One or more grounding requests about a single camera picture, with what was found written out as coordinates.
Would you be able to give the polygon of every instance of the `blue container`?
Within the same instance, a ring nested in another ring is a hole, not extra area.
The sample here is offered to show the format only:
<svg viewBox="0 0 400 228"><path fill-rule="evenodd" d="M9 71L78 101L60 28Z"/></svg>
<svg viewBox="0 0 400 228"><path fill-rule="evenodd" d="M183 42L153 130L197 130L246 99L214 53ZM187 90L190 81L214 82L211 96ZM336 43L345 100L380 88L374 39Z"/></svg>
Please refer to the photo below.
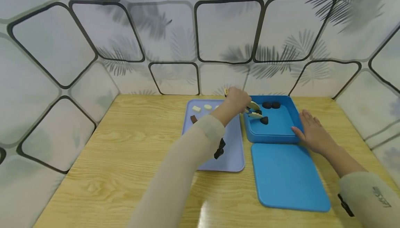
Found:
<svg viewBox="0 0 400 228"><path fill-rule="evenodd" d="M264 125L259 119L253 119L247 114L243 114L248 141L271 144L296 144L300 142L290 128L295 126L303 131L299 112L291 97L259 95L251 96L251 98L260 106L262 115L268 117L268 125ZM279 109L265 109L262 107L263 102L279 102L281 107Z"/></svg>

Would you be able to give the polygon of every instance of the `beige sleeve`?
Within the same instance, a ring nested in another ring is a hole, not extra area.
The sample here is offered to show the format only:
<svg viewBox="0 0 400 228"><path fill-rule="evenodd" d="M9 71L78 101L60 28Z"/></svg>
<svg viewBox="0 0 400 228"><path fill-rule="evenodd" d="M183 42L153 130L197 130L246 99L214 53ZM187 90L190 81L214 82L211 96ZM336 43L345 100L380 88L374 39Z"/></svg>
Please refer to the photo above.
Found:
<svg viewBox="0 0 400 228"><path fill-rule="evenodd" d="M213 157L224 134L224 126L211 115L192 125L171 147L127 227L178 227L194 173Z"/></svg>
<svg viewBox="0 0 400 228"><path fill-rule="evenodd" d="M400 227L400 199L376 174L350 173L339 185L343 201L365 228Z"/></svg>

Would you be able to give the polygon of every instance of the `white food piece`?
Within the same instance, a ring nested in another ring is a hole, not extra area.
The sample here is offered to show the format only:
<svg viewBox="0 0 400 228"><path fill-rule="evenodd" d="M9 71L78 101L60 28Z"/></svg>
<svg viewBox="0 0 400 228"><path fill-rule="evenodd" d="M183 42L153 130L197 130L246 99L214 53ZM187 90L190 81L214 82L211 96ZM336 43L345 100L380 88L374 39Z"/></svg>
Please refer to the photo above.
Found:
<svg viewBox="0 0 400 228"><path fill-rule="evenodd" d="M260 109L260 107L254 101L251 101L250 104L248 104L247 106L250 107L250 109L253 110L253 111Z"/></svg>
<svg viewBox="0 0 400 228"><path fill-rule="evenodd" d="M263 116L262 116L261 114L252 112L252 113L249 114L249 117L251 117L251 118L253 118L253 119L260 119L260 118L262 118Z"/></svg>
<svg viewBox="0 0 400 228"><path fill-rule="evenodd" d="M193 106L193 107L192 107L192 110L195 111L195 112L200 112L200 111L201 111L201 108L200 108L200 107L197 107L197 106Z"/></svg>
<svg viewBox="0 0 400 228"><path fill-rule="evenodd" d="M211 110L213 107L211 105L204 105L204 109Z"/></svg>

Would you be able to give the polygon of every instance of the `right hand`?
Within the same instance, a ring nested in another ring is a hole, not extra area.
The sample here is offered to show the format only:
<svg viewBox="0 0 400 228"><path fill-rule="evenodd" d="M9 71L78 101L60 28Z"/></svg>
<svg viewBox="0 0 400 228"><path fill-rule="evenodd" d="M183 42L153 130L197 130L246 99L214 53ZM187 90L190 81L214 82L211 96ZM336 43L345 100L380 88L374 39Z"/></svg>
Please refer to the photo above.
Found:
<svg viewBox="0 0 400 228"><path fill-rule="evenodd" d="M292 126L291 129L308 149L324 155L326 152L329 152L330 149L337 146L336 142L324 129L319 120L313 117L308 110L303 110L299 115L304 133L294 126Z"/></svg>
<svg viewBox="0 0 400 228"><path fill-rule="evenodd" d="M234 115L243 113L246 106L251 102L251 97L243 90L235 86L229 88L225 101L232 106Z"/></svg>

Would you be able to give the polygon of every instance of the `light purple tray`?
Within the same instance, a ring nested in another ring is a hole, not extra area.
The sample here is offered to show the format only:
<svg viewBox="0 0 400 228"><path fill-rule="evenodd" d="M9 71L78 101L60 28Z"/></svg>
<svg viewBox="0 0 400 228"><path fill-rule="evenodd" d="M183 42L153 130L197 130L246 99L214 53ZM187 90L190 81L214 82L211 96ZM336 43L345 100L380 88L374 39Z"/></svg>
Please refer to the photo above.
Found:
<svg viewBox="0 0 400 228"><path fill-rule="evenodd" d="M197 120L202 116L209 114L211 111L204 109L204 105L211 105L214 110L215 106L220 105L222 99L192 99L187 102L185 119L183 122L182 134L184 134L193 125L190 116L195 115ZM201 112L194 112L193 106L201 108ZM224 154L217 160L212 158L202 164L198 170L205 171L221 171L221 172L240 172L244 168L244 153L242 143L242 132L240 131L239 115L236 115L225 128Z"/></svg>

